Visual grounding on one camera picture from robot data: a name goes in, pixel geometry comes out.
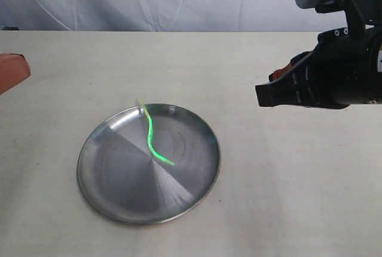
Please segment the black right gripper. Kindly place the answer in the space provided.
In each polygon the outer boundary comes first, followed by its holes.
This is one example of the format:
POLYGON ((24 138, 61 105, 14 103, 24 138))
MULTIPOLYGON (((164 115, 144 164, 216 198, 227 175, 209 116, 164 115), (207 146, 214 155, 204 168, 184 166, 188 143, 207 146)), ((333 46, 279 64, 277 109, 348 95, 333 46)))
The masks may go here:
POLYGON ((359 38, 335 30, 255 86, 260 107, 281 105, 344 109, 378 102, 378 29, 359 38))

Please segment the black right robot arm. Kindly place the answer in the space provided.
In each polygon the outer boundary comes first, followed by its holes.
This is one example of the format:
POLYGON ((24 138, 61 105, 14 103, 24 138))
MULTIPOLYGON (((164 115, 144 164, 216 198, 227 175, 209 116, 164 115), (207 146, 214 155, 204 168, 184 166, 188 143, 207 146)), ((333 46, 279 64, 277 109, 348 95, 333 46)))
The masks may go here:
POLYGON ((301 106, 341 110, 353 104, 381 104, 381 28, 358 37, 346 27, 318 35, 311 51, 255 86, 261 107, 301 106))

